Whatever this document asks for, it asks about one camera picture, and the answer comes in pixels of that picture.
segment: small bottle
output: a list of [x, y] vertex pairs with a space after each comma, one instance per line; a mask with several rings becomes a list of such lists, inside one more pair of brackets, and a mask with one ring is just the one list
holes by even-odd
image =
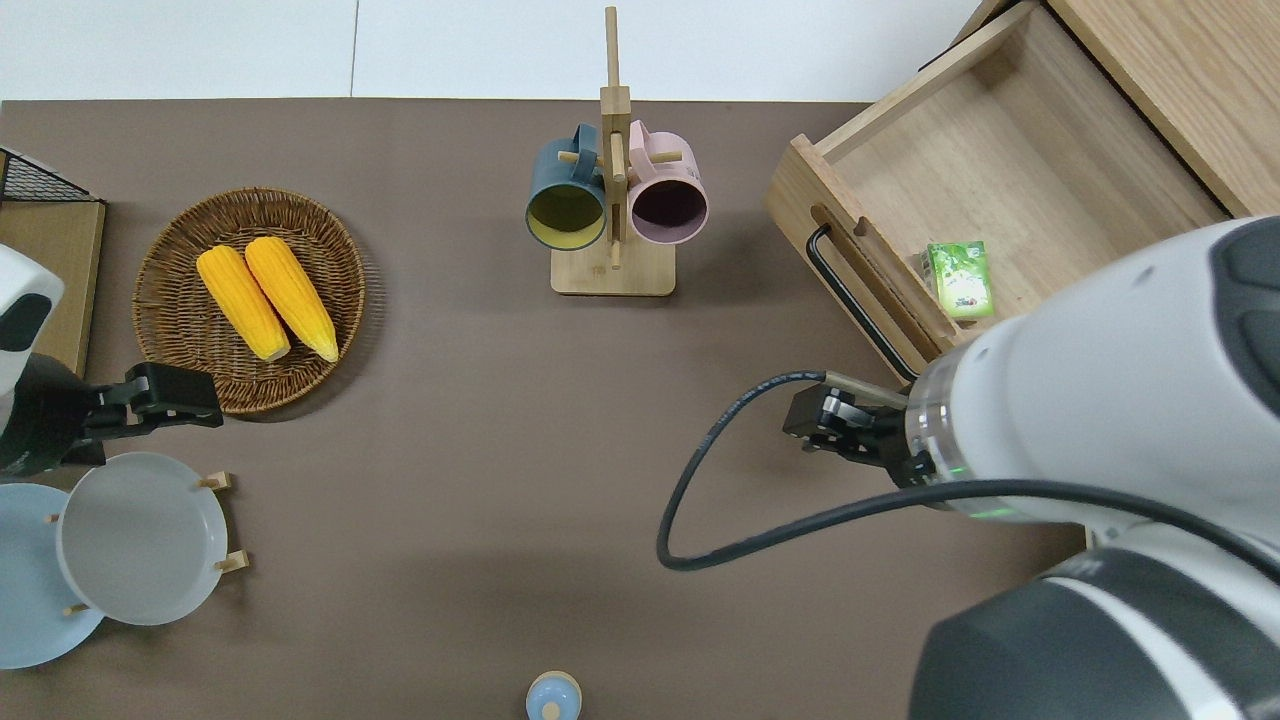
[[577, 720], [582, 711], [582, 688], [568, 673], [550, 670], [529, 685], [525, 712], [529, 720]]

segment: yellow corn cob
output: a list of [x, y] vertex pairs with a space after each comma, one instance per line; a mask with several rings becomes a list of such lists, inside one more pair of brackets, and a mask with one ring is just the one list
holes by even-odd
[[244, 249], [244, 259], [293, 334], [320, 357], [337, 363], [338, 338], [333, 320], [289, 246], [278, 237], [260, 237]]
[[239, 252], [227, 245], [215, 246], [196, 259], [196, 270], [253, 355], [270, 363], [289, 351], [289, 340], [284, 337], [280, 320], [253, 275], [248, 274]]

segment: wicker basket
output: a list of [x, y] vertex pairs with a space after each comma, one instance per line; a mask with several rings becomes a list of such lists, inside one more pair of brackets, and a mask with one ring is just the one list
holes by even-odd
[[146, 359], [210, 373], [229, 415], [287, 405], [337, 366], [292, 333], [284, 357], [259, 360], [205, 290], [196, 272], [201, 252], [215, 245], [243, 251], [265, 234], [283, 238], [315, 284], [333, 318], [340, 363], [364, 315], [365, 270], [342, 220], [308, 197], [250, 187], [198, 202], [160, 233], [133, 290], [133, 331]]

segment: green juice box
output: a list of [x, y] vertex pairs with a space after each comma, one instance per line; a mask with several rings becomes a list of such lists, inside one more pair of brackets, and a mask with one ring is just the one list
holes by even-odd
[[925, 273], [933, 274], [938, 302], [956, 319], [996, 313], [987, 269], [987, 247], [978, 242], [936, 242], [924, 250]]

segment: white plate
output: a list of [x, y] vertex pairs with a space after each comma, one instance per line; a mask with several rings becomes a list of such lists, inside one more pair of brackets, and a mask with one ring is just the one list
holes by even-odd
[[102, 614], [63, 610], [79, 598], [58, 566], [58, 527], [67, 493], [28, 483], [0, 484], [0, 669], [31, 667], [70, 651]]
[[132, 625], [173, 623], [214, 592], [227, 520], [212, 491], [177, 460], [127, 452], [72, 491], [58, 523], [58, 561], [76, 594]]

